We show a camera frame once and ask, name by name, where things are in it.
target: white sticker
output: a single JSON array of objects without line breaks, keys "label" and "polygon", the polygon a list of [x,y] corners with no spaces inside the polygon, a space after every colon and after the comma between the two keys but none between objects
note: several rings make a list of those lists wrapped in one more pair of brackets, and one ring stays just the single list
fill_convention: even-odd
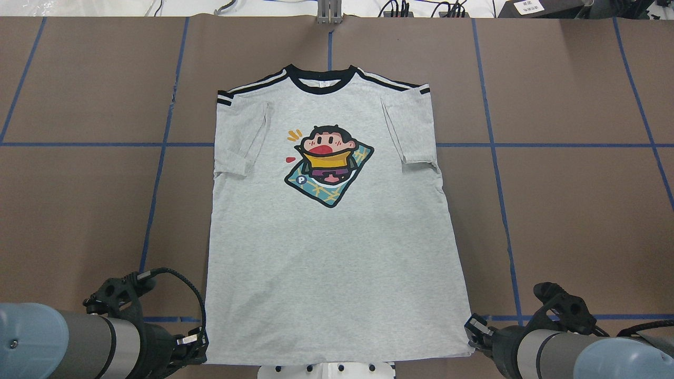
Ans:
[{"label": "white sticker", "polygon": [[545,8],[543,8],[539,0],[520,1],[519,3],[515,3],[514,5],[521,15],[536,13],[545,10]]}]

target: cartoon graphic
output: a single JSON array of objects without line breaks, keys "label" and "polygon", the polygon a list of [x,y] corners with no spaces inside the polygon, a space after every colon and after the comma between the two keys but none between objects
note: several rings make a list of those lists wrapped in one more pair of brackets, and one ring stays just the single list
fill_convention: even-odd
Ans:
[{"label": "cartoon graphic", "polygon": [[[299,130],[289,134],[291,141],[302,136]],[[286,176],[286,183],[328,208],[337,205],[374,152],[339,125],[314,126],[295,149],[302,159]]]}]

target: black collar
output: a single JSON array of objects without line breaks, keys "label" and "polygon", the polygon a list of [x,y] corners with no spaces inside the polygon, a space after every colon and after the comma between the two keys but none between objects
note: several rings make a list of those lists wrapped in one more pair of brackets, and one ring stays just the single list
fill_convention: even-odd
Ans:
[{"label": "black collar", "polygon": [[[291,64],[285,67],[285,70],[290,80],[292,80],[293,83],[295,83],[295,86],[300,90],[310,94],[331,94],[347,85],[358,69],[355,66],[349,66],[348,69],[318,72],[305,71]],[[322,81],[339,80],[339,82],[328,87],[312,87],[302,83],[301,79]]]}]

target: t-shirt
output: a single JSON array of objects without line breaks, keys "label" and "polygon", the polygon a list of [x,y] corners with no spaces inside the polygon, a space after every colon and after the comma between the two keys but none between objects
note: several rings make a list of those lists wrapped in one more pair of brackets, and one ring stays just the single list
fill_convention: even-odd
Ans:
[{"label": "t-shirt", "polygon": [[217,103],[209,363],[472,353],[428,85],[290,65]]}]

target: sleeve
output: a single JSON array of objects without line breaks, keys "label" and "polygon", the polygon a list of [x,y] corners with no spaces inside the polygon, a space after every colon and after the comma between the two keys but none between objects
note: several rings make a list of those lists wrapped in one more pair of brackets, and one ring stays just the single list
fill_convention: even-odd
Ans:
[{"label": "sleeve", "polygon": [[246,176],[269,130],[270,105],[218,91],[214,174]]},{"label": "sleeve", "polygon": [[382,97],[381,105],[400,160],[437,166],[433,105],[428,84]]}]

